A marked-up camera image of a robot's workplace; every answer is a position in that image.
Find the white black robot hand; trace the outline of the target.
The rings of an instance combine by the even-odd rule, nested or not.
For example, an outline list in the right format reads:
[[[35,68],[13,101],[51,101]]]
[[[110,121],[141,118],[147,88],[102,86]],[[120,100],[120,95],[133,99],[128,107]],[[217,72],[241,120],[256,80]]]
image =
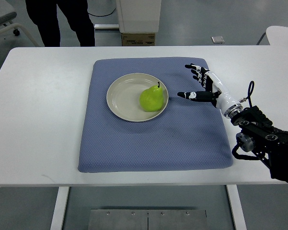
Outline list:
[[[203,87],[203,91],[197,92],[178,92],[179,97],[194,102],[212,103],[215,108],[220,109],[222,114],[232,119],[235,115],[242,112],[241,103],[234,99],[228,89],[214,72],[195,64],[185,65],[193,73],[193,79],[197,80]]]

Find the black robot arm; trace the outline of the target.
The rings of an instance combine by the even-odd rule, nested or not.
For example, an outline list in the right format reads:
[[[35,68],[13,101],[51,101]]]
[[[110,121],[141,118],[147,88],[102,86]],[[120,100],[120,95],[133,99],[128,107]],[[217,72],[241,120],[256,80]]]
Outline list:
[[[236,134],[237,144],[232,155],[239,160],[261,161],[270,171],[272,179],[288,183],[288,131],[273,126],[263,112],[252,105],[251,95],[254,82],[248,87],[249,107],[238,110],[231,116],[231,123],[239,126],[241,131]]]

